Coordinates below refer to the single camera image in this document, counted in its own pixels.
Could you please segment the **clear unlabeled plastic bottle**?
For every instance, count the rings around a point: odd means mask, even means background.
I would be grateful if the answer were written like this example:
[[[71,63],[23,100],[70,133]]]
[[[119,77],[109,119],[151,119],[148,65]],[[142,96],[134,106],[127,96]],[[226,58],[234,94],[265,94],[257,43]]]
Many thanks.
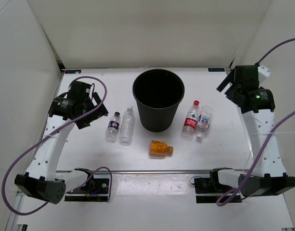
[[[119,141],[122,145],[130,145],[132,142],[133,132],[135,125],[135,116],[132,106],[129,106],[124,112],[121,128],[119,133]]]

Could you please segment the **blue orange label bottle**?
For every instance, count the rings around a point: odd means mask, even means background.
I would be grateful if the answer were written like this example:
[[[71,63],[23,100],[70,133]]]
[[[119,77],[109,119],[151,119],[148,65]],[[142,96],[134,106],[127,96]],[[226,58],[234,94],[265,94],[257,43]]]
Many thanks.
[[[197,141],[202,141],[208,135],[212,117],[213,108],[207,105],[202,106],[199,120],[195,129]]]

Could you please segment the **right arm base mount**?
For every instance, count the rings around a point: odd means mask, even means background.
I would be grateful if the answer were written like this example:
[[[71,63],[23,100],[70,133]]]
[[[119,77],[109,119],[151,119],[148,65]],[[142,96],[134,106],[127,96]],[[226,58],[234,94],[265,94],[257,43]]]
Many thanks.
[[[233,171],[232,168],[214,168],[208,177],[197,175],[189,179],[189,184],[195,188],[197,204],[214,204],[222,194],[232,189],[218,182],[218,172],[221,170]]]

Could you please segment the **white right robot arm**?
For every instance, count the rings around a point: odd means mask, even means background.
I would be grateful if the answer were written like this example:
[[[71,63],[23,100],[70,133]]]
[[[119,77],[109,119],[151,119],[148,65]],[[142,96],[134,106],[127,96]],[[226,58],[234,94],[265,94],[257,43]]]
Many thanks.
[[[270,70],[258,64],[236,66],[217,87],[226,86],[227,99],[241,110],[250,137],[253,164],[247,173],[231,168],[216,168],[210,172],[210,188],[221,192],[227,186],[244,197],[273,196],[295,187],[295,177],[287,175],[279,152],[275,129],[275,102],[271,90],[260,86]]]

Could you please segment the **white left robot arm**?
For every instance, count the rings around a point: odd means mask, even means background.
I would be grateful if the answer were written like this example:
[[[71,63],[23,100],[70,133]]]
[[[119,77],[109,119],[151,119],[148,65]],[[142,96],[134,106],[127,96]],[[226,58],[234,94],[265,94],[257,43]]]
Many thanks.
[[[47,203],[59,203],[66,192],[64,180],[56,178],[57,164],[67,137],[74,126],[83,129],[108,111],[97,92],[65,92],[54,98],[42,143],[37,145],[33,161],[24,174],[15,177],[15,185],[26,195]]]

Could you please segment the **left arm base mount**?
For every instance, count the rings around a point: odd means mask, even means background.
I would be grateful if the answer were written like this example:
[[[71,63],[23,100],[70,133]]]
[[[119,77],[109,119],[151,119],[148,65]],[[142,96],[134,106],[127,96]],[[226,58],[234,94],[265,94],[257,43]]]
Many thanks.
[[[65,202],[110,201],[113,176],[108,167],[75,168],[61,177],[66,183]]]

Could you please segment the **small pepsi bottle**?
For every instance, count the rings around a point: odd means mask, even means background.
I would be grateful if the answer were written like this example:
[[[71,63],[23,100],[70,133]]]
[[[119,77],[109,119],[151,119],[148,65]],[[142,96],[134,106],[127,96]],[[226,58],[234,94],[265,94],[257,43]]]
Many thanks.
[[[120,123],[121,123],[120,113],[115,112],[114,115],[110,118],[108,127],[105,132],[107,141],[109,142],[116,141],[119,134]]]

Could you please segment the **red label water bottle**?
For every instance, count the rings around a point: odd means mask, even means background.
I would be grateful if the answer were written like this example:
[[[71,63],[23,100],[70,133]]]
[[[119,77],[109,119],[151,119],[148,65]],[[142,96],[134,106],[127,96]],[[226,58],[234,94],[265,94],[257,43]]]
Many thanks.
[[[192,140],[200,115],[200,102],[195,100],[189,109],[182,128],[181,137],[187,141]]]

